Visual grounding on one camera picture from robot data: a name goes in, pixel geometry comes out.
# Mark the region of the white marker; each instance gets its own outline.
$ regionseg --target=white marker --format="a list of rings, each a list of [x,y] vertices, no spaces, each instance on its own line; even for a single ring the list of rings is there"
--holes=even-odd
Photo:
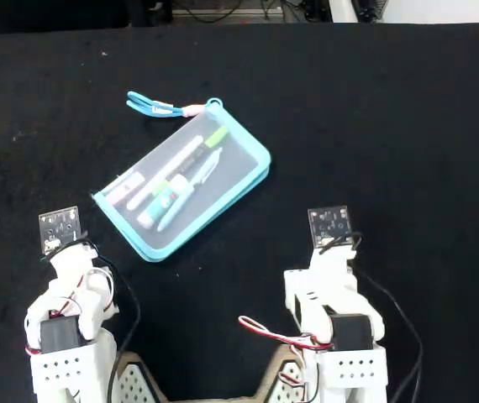
[[[144,181],[145,178],[140,174],[140,172],[134,172],[128,177],[128,179],[112,189],[110,193],[105,196],[105,198],[114,206],[116,203],[124,199],[124,197],[126,197],[136,187],[142,185]]]
[[[180,164],[186,160],[192,152],[197,149],[197,147],[202,144],[204,140],[203,136],[196,136],[193,140],[191,140],[187,145],[180,150],[178,154],[176,154],[172,159],[165,164],[165,166],[157,173],[155,176],[150,179],[150,181],[142,188],[140,191],[133,196],[133,198],[128,202],[128,210],[133,211],[137,208],[140,203],[142,203],[146,197],[148,197],[152,191],[154,191],[155,187],[160,185],[162,181],[166,179],[166,177],[175,170]]]

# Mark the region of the black fabric surface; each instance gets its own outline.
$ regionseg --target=black fabric surface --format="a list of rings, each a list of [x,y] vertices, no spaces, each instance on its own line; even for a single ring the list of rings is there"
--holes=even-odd
[[[127,90],[178,105],[221,97],[270,151],[268,178],[161,264],[95,207],[108,184],[185,121],[145,118]],[[37,216],[78,205],[133,284],[130,345],[173,400],[255,392],[296,334],[282,271],[308,265],[309,207],[349,206],[358,265],[424,339],[420,401],[479,401],[479,25],[235,26],[0,36],[0,401],[31,401],[23,319],[53,270]],[[414,344],[384,295],[389,393]],[[110,327],[121,340],[133,312]]]

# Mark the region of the green marker cap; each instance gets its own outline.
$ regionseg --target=green marker cap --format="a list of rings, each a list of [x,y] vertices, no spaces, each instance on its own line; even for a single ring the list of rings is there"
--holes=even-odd
[[[228,132],[229,130],[226,128],[226,126],[221,126],[215,130],[215,133],[209,136],[204,143],[209,149],[211,149],[219,144],[221,140],[224,139],[224,137],[228,134]]]

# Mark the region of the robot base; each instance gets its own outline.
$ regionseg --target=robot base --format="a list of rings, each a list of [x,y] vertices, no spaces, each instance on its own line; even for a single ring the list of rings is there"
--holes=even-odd
[[[170,403],[137,354],[126,353],[122,357],[119,367],[123,369],[122,375],[118,379],[119,403]],[[254,396],[233,399],[183,400],[182,403],[295,403],[301,401],[303,390],[293,389],[281,382],[277,377],[281,371],[298,381],[303,381],[297,356],[290,353],[288,346],[281,346],[277,349]]]

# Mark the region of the pen clip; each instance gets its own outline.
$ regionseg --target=pen clip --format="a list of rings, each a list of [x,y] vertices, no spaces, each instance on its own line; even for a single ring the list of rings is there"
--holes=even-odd
[[[215,168],[217,168],[218,163],[219,163],[219,160],[216,160],[215,162],[213,162],[212,167],[208,170],[208,172],[206,172],[206,175],[202,177],[200,182],[198,182],[200,185],[203,185],[204,182],[209,178],[209,176],[215,171]]]

